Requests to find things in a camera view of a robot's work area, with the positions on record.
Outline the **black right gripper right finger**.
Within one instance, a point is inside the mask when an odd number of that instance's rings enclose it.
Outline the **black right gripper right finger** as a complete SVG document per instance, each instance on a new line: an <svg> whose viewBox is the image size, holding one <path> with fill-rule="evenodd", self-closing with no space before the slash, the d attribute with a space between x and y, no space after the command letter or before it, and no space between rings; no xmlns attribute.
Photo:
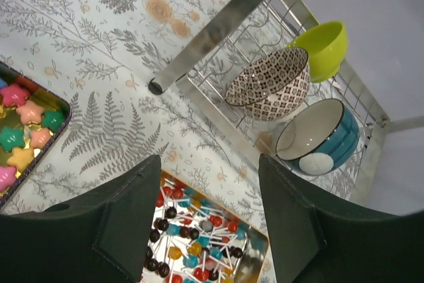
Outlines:
<svg viewBox="0 0 424 283"><path fill-rule="evenodd" d="M266 154L258 175L278 282L423 281L422 212L362 207Z"/></svg>

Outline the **green tin of star candies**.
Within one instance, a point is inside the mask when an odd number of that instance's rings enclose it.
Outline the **green tin of star candies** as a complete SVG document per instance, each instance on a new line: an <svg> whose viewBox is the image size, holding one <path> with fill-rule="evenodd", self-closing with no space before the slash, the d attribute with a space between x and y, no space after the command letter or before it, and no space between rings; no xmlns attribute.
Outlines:
<svg viewBox="0 0 424 283"><path fill-rule="evenodd" d="M1 206L52 148L72 118L71 105L1 61Z"/></svg>

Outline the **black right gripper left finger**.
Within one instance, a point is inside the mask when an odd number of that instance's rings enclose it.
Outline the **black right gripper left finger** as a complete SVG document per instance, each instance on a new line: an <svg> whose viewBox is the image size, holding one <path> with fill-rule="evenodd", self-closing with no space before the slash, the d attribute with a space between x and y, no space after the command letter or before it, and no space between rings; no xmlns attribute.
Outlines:
<svg viewBox="0 0 424 283"><path fill-rule="evenodd" d="M161 179L149 156L92 190L1 216L2 282L138 282Z"/></svg>

